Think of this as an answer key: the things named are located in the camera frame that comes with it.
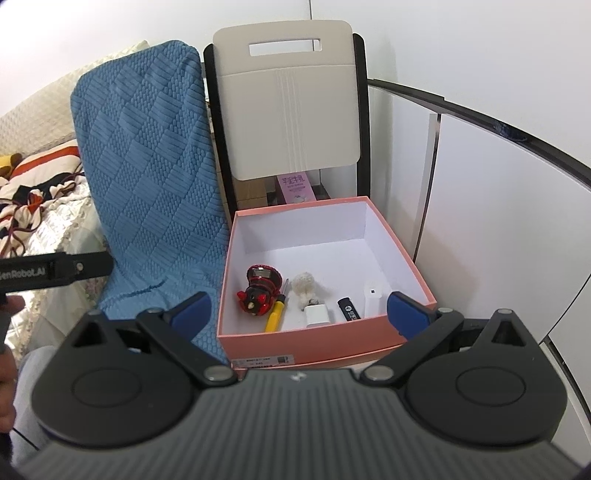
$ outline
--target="yellow screwdriver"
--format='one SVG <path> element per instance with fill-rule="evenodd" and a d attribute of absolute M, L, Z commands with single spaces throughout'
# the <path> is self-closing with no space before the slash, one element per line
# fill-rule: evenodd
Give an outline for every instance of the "yellow screwdriver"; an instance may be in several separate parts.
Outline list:
<path fill-rule="evenodd" d="M 277 296 L 275 304 L 273 305 L 273 309 L 269 314 L 269 319 L 267 320 L 267 325 L 265 326 L 265 332 L 276 332 L 279 328 L 281 314 L 283 313 L 283 307 L 285 307 L 285 292 L 287 291 L 287 282 L 289 282 L 289 278 L 285 279 L 283 289 Z"/>

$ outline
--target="silver screw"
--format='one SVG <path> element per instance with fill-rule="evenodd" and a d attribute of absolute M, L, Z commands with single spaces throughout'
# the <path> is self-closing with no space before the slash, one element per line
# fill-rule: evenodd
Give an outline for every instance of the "silver screw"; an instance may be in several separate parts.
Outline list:
<path fill-rule="evenodd" d="M 365 369 L 365 376 L 373 382 L 383 382 L 394 376 L 394 370 L 386 365 L 372 365 Z"/>
<path fill-rule="evenodd" d="M 225 382 L 233 377 L 234 371 L 226 365 L 214 365 L 207 367 L 203 375 L 211 382 Z"/>

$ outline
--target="gray ribbed surface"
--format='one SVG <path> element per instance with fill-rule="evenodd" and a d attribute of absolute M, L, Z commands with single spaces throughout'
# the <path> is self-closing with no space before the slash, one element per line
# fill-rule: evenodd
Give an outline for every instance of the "gray ribbed surface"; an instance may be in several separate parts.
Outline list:
<path fill-rule="evenodd" d="M 545 443 L 509 453 L 447 443 L 392 391 L 348 370 L 305 373 L 251 371 L 206 391 L 155 440 L 102 452 L 52 444 L 21 471 L 31 480 L 566 480 L 579 470 Z"/>

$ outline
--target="red and black toy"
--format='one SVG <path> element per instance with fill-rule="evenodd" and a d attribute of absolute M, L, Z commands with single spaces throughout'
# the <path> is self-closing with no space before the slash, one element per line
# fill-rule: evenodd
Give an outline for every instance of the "red and black toy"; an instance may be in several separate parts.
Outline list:
<path fill-rule="evenodd" d="M 266 314 L 281 292 L 281 274 L 269 265 L 253 265 L 246 272 L 248 288 L 236 293 L 240 308 L 252 315 Z"/>

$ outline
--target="black cable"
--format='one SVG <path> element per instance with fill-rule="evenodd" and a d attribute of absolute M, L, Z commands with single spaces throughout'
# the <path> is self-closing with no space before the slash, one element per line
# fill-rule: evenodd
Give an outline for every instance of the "black cable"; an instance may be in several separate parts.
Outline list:
<path fill-rule="evenodd" d="M 19 434 L 19 436 L 25 441 L 27 442 L 29 445 L 31 445 L 36 451 L 39 451 L 39 449 L 35 446 L 35 444 L 29 440 L 27 437 L 25 437 L 21 432 L 19 432 L 16 428 L 12 428 L 16 433 Z"/>

